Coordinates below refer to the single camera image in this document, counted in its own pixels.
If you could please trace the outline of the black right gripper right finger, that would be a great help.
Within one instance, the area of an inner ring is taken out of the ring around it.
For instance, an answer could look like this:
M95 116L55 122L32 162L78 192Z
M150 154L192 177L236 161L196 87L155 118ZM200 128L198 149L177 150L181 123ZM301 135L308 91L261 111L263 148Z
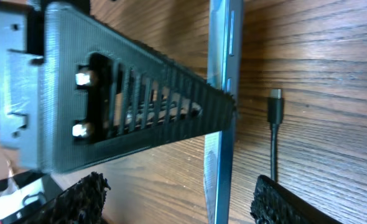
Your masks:
M250 215L257 224L340 224L265 175L257 179Z

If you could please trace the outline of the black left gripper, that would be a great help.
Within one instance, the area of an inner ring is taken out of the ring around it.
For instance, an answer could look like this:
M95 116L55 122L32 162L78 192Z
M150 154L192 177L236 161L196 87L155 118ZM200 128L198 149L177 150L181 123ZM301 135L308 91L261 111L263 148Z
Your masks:
M46 1L0 1L0 145L22 167L43 170L40 96Z

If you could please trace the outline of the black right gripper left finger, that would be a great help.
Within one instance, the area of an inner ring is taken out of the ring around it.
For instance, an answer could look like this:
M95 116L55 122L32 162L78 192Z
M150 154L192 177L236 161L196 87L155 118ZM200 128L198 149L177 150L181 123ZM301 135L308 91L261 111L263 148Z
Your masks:
M102 224L103 207L111 187L102 173L91 174L64 190L18 224Z

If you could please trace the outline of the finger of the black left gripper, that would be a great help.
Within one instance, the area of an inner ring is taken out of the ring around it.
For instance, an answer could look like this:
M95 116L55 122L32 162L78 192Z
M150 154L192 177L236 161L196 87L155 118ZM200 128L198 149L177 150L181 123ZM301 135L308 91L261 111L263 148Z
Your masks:
M234 99L188 68L67 2L44 12L41 153L71 172L214 133L210 102Z

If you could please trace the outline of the black Galaxy smartphone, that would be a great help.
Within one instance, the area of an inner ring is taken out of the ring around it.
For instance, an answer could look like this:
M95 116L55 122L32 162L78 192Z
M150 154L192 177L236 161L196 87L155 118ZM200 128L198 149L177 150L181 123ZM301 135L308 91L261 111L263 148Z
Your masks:
M207 82L228 97L238 99L243 33L243 0L211 0L208 31ZM214 98L209 109L212 124L221 123L204 142L203 186L208 221L228 223L236 130L235 108Z

